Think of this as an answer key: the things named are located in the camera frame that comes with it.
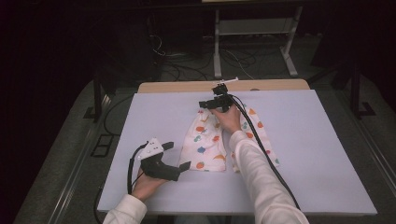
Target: table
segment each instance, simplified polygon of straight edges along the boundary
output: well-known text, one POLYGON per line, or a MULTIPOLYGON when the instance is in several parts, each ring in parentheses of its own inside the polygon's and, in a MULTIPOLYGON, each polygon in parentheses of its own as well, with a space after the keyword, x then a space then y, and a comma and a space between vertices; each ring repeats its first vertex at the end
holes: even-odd
MULTIPOLYGON (((212 85, 210 81, 142 84, 131 103, 99 211, 113 208, 126 192, 129 159, 150 137, 155 136, 162 143, 175 142, 174 148, 165 152, 163 162, 177 165, 183 136, 196 114, 198 101, 213 97, 212 85)), ((300 79, 237 81, 228 83, 228 87, 244 103, 256 108, 280 159, 277 170, 305 214, 376 214, 315 91, 309 90, 306 82, 300 79)), ((223 137, 228 147, 226 134, 223 137)), ((134 170, 138 167, 139 163, 135 162, 134 170)), ((147 201, 147 206, 148 213, 153 215, 253 212, 242 177, 233 172, 229 159, 226 172, 181 174, 177 182, 162 186, 147 201)))

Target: gray floor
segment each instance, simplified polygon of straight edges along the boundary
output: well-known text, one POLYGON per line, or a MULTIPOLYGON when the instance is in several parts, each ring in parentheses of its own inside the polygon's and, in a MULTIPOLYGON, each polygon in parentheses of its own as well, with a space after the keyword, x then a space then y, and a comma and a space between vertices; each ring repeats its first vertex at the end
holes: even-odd
MULTIPOLYGON (((312 77, 322 68, 310 65, 320 41, 317 36, 296 37, 291 48, 291 58, 299 72, 299 78, 312 77)), ((221 67, 224 79, 272 79, 290 78, 279 53, 284 42, 281 36, 256 37, 221 42, 221 67)), ((161 81, 213 79, 211 53, 203 58, 187 56, 168 57, 161 81)), ((375 160, 382 153, 390 167, 396 167, 396 115, 382 100, 375 85, 362 77, 361 100, 368 102, 376 116, 356 119, 348 109, 349 87, 335 91, 330 86, 333 74, 318 80, 311 89, 317 91, 337 135, 366 187, 378 215, 372 217, 309 216, 311 223, 396 223, 396 198, 389 186, 386 173, 375 160)), ((95 223, 94 201, 99 188, 106 180, 115 153, 129 103, 134 89, 121 89, 104 101, 105 114, 99 122, 84 119, 88 107, 93 106, 93 90, 90 83, 77 98, 70 114, 58 134, 58 138, 32 186, 15 223, 95 223), (109 153, 104 158, 90 154, 104 153, 104 147, 96 144, 101 134, 113 133, 109 153)), ((109 137, 102 136, 100 144, 109 144, 109 137)), ((98 213, 100 220, 106 214, 98 213)), ((147 216, 144 223, 154 223, 156 217, 147 216)))

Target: white long-sleeve shirt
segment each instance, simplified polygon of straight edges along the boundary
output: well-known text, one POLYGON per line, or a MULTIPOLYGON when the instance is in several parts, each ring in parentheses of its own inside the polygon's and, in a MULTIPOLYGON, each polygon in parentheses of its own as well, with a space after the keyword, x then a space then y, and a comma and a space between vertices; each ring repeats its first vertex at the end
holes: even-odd
MULTIPOLYGON (((279 182, 259 146, 242 131, 233 133, 230 148, 254 203, 256 223, 308 223, 293 199, 279 182)), ((140 223, 147 207, 131 195, 107 213, 104 223, 140 223)))

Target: left hand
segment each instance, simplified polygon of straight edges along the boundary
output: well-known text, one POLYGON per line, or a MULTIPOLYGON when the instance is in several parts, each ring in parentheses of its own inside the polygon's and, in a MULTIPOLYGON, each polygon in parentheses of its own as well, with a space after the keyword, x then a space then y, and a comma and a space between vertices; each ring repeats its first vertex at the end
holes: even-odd
MULTIPOLYGON (((139 169, 137 176, 143 173, 142 169, 139 169)), ((136 197, 142 203, 155 193, 157 188, 168 180, 152 178, 145 174, 142 174, 136 181, 134 189, 131 195, 136 197)))

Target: metal frame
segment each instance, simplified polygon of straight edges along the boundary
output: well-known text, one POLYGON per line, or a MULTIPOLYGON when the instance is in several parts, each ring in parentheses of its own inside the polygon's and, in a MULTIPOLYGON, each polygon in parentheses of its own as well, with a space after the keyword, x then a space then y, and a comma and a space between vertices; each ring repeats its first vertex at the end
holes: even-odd
MULTIPOLYGON (((110 98, 105 95, 101 107, 103 111, 107 111, 110 106, 111 100, 110 98)), ((61 223, 62 219, 66 213, 67 207, 72 200, 74 191, 77 187, 78 181, 81 177, 81 168, 86 160, 87 156, 90 154, 90 151, 94 147, 93 139, 96 139, 99 132, 98 130, 103 125, 104 116, 97 115, 98 120, 94 122, 88 131, 87 137, 85 138, 85 142, 83 145, 83 149, 81 150, 80 154, 78 155, 78 159, 73 167, 73 170, 68 177, 64 188, 59 196, 58 202, 55 205, 55 208, 52 211, 52 214, 49 218, 48 223, 61 223)))
POLYGON ((285 19, 265 19, 265 20, 244 20, 244 21, 221 21, 219 10, 216 10, 215 18, 215 53, 213 64, 215 78, 221 79, 221 65, 219 57, 219 36, 220 35, 256 35, 256 34, 289 34, 288 41, 284 47, 280 48, 283 60, 288 67, 291 77, 297 77, 298 73, 290 57, 290 47, 293 41, 303 7, 297 7, 293 18, 285 19), (283 24, 281 30, 276 29, 278 24, 283 24))

